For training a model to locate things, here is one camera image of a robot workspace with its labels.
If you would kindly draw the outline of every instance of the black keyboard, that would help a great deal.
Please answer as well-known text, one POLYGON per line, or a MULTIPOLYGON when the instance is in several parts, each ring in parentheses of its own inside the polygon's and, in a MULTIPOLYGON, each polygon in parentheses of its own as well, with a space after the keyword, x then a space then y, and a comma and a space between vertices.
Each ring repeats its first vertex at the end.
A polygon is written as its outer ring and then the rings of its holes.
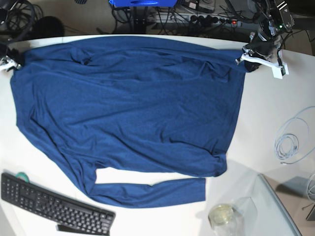
POLYGON ((1 175, 1 198, 78 233, 107 236, 115 218, 111 211, 61 196, 7 173, 1 175))

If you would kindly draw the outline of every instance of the blue long-sleeve shirt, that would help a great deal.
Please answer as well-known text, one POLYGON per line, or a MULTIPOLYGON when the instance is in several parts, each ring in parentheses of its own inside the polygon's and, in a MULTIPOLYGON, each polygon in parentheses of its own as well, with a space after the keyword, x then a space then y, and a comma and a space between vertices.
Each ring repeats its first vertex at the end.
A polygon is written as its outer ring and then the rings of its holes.
POLYGON ((246 72, 234 62, 240 54, 135 36, 32 49, 11 80, 17 126, 95 201, 203 201, 202 177, 226 171, 246 72), (199 178, 95 184, 106 167, 199 178))

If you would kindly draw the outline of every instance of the white table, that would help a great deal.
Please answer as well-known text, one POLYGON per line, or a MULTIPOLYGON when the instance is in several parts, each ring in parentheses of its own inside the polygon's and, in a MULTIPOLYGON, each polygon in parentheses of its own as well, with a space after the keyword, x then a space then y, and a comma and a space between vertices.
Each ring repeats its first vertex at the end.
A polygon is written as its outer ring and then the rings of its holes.
MULTIPOLYGON (((190 42, 217 49, 241 49, 244 45, 240 42, 217 39, 146 36, 190 42)), ((15 47, 26 50, 89 37, 91 36, 33 40, 18 43, 15 47)), ((315 171, 315 153, 295 165, 288 166, 281 165, 273 154, 275 134, 281 125, 299 110, 315 104, 313 71, 315 57, 289 51, 284 51, 283 55, 290 70, 290 74, 283 80, 273 78, 271 69, 265 66, 246 75, 238 123, 227 153, 228 170, 220 177, 207 178, 205 202, 150 209, 126 209, 90 200, 71 183, 54 162, 31 145, 18 130, 9 84, 11 73, 4 72, 0 76, 0 171, 14 174, 25 172, 30 180, 38 185, 116 212, 117 217, 111 229, 112 236, 213 236, 207 220, 211 207, 217 203, 230 202, 246 196, 257 172, 284 183, 296 176, 308 178, 310 173, 315 171)), ((307 122, 311 123, 314 121, 315 111, 305 117, 307 122)), ((315 125, 310 125, 311 129, 312 127, 315 132, 315 125)), ((310 141, 315 143, 315 135, 310 141)), ((183 178, 183 175, 137 173, 107 168, 97 170, 96 181, 150 184, 176 178, 183 178)), ((57 232, 56 224, 52 221, 4 201, 0 201, 0 204, 18 236, 68 235, 57 232)), ((297 212, 299 212, 297 208, 290 212, 293 219, 297 212)))

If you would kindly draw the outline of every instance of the blue box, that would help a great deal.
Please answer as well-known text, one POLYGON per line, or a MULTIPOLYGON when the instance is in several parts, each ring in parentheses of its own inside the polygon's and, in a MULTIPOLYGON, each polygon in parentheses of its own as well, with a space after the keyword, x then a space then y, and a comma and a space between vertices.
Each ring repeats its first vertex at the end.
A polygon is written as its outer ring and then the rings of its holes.
POLYGON ((124 6, 169 6, 173 7, 177 0, 110 0, 116 7, 124 6))

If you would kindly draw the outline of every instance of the floor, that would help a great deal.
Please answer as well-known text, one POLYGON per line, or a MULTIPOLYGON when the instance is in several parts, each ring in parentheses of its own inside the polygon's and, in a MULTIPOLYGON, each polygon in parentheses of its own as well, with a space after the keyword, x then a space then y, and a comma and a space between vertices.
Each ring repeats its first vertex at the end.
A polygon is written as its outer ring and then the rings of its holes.
MULTIPOLYGON (((98 34, 96 27, 99 27, 105 32, 112 32, 114 29, 115 21, 111 15, 111 10, 107 0, 88 0, 85 5, 78 5, 74 0, 30 0, 33 4, 38 4, 42 7, 45 16, 55 16, 59 18, 67 27, 66 35, 79 35, 76 30, 85 34, 98 34)), ((307 34, 303 31, 290 37, 285 44, 286 50, 300 52, 308 55, 312 55, 312 46, 309 42, 307 34)), ((270 180, 273 187, 276 188, 277 183, 273 183, 270 180)), ((297 197, 284 193, 277 193, 280 199, 287 207, 289 213, 291 208, 295 206, 297 197)), ((299 203, 299 206, 304 207, 305 203, 299 203)), ((292 215, 295 221, 298 221, 298 226, 303 227, 303 236, 314 235, 313 223, 305 221, 307 213, 311 210, 311 207, 301 212, 300 215, 292 215)))

